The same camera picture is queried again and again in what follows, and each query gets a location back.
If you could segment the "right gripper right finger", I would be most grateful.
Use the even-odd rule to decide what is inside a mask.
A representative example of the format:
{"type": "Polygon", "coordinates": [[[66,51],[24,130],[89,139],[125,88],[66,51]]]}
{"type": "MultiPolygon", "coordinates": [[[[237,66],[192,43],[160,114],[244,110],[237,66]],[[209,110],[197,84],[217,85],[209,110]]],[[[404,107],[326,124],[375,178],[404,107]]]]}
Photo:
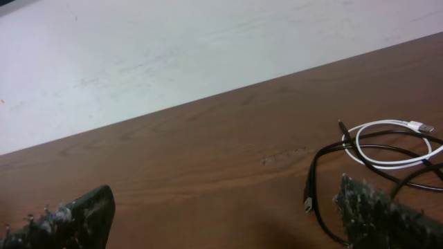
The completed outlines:
{"type": "Polygon", "coordinates": [[[442,249],[442,223],[342,175],[335,197],[350,247],[442,249]]]}

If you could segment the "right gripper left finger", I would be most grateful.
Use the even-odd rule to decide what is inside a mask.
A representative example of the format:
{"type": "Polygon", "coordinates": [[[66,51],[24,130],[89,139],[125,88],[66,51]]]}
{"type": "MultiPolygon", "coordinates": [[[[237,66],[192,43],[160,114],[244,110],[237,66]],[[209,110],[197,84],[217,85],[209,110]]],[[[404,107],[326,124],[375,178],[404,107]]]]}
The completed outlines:
{"type": "Polygon", "coordinates": [[[6,226],[2,249],[105,249],[116,211],[110,186],[101,185],[57,209],[44,207],[40,217],[29,214],[26,225],[6,226]]]}

